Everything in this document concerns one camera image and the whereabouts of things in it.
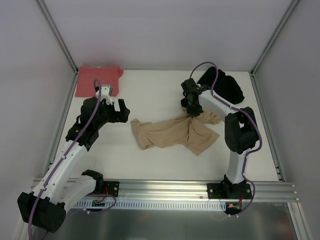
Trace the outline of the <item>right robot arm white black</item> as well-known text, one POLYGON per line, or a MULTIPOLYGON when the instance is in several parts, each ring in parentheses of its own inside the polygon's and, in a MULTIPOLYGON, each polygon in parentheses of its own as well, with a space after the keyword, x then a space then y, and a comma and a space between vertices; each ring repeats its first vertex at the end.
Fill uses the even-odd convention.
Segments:
POLYGON ((207 184, 209 199, 250 199, 252 193, 245 177, 248 155, 261 140, 254 111, 238 108, 215 93, 207 85, 198 85, 193 78, 181 84, 181 106, 190 117, 198 117, 204 108, 215 113, 224 122, 224 140, 230 150, 229 163, 223 180, 207 184))

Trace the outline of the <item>beige t shirt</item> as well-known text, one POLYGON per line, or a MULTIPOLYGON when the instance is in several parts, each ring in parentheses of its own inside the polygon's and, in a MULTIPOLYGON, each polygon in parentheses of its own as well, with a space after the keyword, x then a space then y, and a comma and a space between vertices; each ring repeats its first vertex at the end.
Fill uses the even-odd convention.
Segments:
POLYGON ((212 111, 205 109, 197 117, 186 112, 172 119, 160 122, 130 122, 132 134, 142 150, 169 148, 183 145, 198 156, 211 147, 219 138, 219 134, 206 125, 217 125, 222 120, 212 111))

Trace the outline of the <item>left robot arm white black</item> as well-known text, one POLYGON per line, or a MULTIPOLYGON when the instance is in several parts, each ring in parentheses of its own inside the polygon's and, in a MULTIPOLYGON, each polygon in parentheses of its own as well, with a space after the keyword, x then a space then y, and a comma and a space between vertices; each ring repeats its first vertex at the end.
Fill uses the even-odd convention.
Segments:
POLYGON ((107 123, 126 123, 130 110, 123 99, 118 99, 119 110, 106 99, 87 98, 80 108, 80 115, 67 132, 60 154, 42 178, 31 190, 22 192, 17 204, 22 220, 32 227, 55 233, 63 224, 69 210, 87 195, 103 195, 103 174, 85 170, 71 186, 65 187, 74 167, 89 152, 99 137, 99 130, 107 123))

